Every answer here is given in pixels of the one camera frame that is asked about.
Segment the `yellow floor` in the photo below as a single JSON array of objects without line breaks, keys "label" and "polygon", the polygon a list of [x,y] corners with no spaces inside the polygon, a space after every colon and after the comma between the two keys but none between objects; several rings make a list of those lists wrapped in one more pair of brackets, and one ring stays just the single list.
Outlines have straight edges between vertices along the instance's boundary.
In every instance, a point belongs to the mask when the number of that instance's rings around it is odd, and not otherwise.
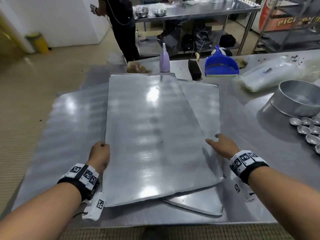
[{"label": "yellow floor", "polygon": [[[160,33],[159,29],[154,30],[149,25],[148,32],[143,32],[143,24],[138,27],[142,36]],[[244,28],[230,21],[226,31],[240,42]],[[257,35],[249,33],[242,54],[250,54],[256,40]],[[112,53],[121,52],[110,31],[99,45],[54,48],[50,55],[27,55],[10,65],[0,66],[0,213],[30,165],[56,94],[78,89],[86,77],[85,72],[92,65],[107,64],[107,57]],[[255,227],[253,225],[250,230],[242,226],[191,226],[170,228],[169,231],[172,234],[170,239],[189,239],[189,236],[192,239],[213,239],[222,231],[230,235],[221,239],[235,239],[233,234],[238,233],[241,237],[237,239],[252,239],[247,238],[249,234],[246,231],[258,232],[258,236],[263,237],[254,239],[267,239],[271,233],[279,236],[273,239],[291,239],[278,225]],[[263,235],[255,229],[266,233]],[[141,228],[73,230],[66,231],[62,239],[137,239],[141,232]]]}]

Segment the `purple bottle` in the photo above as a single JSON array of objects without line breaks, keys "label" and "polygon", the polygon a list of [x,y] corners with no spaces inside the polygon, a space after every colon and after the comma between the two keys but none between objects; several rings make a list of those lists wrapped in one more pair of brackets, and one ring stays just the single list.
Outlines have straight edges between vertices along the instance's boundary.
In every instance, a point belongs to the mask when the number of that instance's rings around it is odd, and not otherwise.
[{"label": "purple bottle", "polygon": [[163,51],[160,53],[160,72],[170,72],[170,59],[166,50],[166,44],[162,44]]}]

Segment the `left hand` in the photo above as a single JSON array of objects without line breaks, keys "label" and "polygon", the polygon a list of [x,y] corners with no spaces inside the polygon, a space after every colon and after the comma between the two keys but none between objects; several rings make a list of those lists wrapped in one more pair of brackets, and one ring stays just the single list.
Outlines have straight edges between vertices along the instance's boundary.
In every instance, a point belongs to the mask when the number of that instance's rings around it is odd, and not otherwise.
[{"label": "left hand", "polygon": [[92,166],[98,174],[102,174],[110,162],[110,145],[97,142],[91,148],[86,165]]},{"label": "left hand", "polygon": [[91,8],[91,12],[92,12],[94,15],[97,15],[97,16],[98,16],[98,14],[97,14],[97,12],[96,12],[97,7],[96,7],[95,5],[93,5],[93,4],[90,4],[90,8]]}]

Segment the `trash can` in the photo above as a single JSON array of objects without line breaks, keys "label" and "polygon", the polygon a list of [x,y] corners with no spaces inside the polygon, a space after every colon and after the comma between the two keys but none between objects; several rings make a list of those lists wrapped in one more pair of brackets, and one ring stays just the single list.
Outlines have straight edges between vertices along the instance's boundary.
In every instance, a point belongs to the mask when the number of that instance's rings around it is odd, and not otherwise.
[{"label": "trash can", "polygon": [[37,53],[40,53],[40,54],[50,53],[48,44],[41,33],[36,32],[30,35],[26,35],[26,39],[32,44],[34,50]]}]

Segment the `metal bowl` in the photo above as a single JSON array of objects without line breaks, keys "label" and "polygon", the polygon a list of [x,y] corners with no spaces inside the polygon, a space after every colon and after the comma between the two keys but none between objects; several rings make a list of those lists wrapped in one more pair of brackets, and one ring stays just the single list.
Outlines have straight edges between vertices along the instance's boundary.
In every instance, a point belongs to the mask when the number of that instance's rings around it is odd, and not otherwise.
[{"label": "metal bowl", "polygon": [[279,84],[270,103],[291,117],[313,117],[320,112],[320,87],[301,81],[287,80]]},{"label": "metal bowl", "polygon": [[308,127],[304,126],[304,125],[299,125],[297,127],[297,131],[298,131],[299,134],[302,134],[302,135],[311,134],[311,130]]},{"label": "metal bowl", "polygon": [[147,7],[138,7],[135,11],[135,14],[139,19],[143,19],[148,16],[149,8]]},{"label": "metal bowl", "polygon": [[319,145],[320,138],[315,135],[306,135],[306,142],[311,145]]},{"label": "metal bowl", "polygon": [[303,125],[307,125],[307,126],[313,125],[312,119],[309,119],[307,117],[302,117],[301,122]]},{"label": "metal bowl", "polygon": [[319,117],[312,117],[311,119],[315,125],[320,125],[320,118]]},{"label": "metal bowl", "polygon": [[316,145],[314,149],[315,149],[315,152],[320,155],[320,145]]},{"label": "metal bowl", "polygon": [[311,133],[314,135],[320,135],[320,127],[319,126],[315,126],[315,125],[311,125],[309,127],[309,129],[311,130]]},{"label": "metal bowl", "polygon": [[290,123],[290,125],[293,125],[293,126],[302,125],[302,121],[300,119],[294,118],[294,117],[289,119],[289,123]]},{"label": "metal bowl", "polygon": [[164,17],[167,14],[167,11],[165,9],[157,9],[153,13],[156,17]]}]

